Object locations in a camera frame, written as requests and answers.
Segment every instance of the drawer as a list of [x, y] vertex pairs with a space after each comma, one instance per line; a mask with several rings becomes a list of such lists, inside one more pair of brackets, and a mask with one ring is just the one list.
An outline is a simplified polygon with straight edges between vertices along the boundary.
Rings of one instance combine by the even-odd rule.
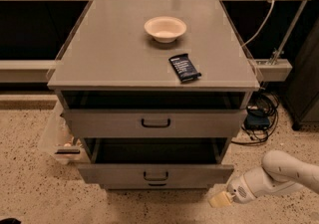
[[232, 165], [78, 164], [86, 183], [106, 189], [199, 189], [226, 183]]
[[231, 138], [83, 138], [92, 163], [218, 164]]
[[64, 111], [75, 137], [235, 137], [246, 110]]

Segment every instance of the speckled floor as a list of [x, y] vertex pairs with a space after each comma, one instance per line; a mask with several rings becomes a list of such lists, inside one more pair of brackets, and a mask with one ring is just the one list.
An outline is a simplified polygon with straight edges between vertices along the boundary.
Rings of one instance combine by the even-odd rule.
[[[37, 148], [52, 113], [52, 96], [33, 99], [31, 106], [25, 100], [4, 99], [0, 101], [0, 219], [16, 217], [23, 224], [319, 223], [319, 196], [306, 188], [216, 209], [207, 200], [225, 184], [208, 191], [113, 192], [85, 184], [74, 164], [62, 165]], [[280, 108], [279, 112], [279, 126], [266, 144], [230, 146], [223, 163], [234, 164], [232, 176], [258, 165], [269, 149], [285, 150], [303, 161], [319, 164], [319, 127], [303, 126], [293, 131], [286, 110]], [[247, 137], [241, 133], [237, 139]]]

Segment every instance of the closed drawer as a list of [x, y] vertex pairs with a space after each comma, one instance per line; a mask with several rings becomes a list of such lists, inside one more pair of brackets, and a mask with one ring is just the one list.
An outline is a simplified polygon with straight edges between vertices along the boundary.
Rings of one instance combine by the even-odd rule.
[[232, 165], [219, 164], [79, 164], [86, 183], [106, 189], [187, 189], [210, 188], [226, 183]]
[[65, 111], [75, 137], [235, 137], [245, 110]]

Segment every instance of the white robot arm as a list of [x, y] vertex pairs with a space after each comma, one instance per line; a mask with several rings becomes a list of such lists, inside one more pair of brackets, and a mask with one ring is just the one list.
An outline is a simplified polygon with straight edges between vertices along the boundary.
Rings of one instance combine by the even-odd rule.
[[307, 187], [319, 194], [319, 166], [302, 162], [280, 150], [268, 151], [255, 167], [232, 179], [227, 191], [209, 200], [211, 206], [245, 204], [262, 195], [284, 195]]

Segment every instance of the gray cabinet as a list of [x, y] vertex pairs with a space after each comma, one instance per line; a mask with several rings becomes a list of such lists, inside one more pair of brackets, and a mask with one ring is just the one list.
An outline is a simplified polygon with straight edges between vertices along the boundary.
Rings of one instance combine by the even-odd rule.
[[[161, 15], [186, 34], [156, 42], [144, 23]], [[182, 53], [200, 79], [179, 81], [168, 58]], [[259, 84], [218, 0], [94, 0], [48, 87], [90, 159], [87, 183], [172, 189], [227, 181], [222, 160]]]

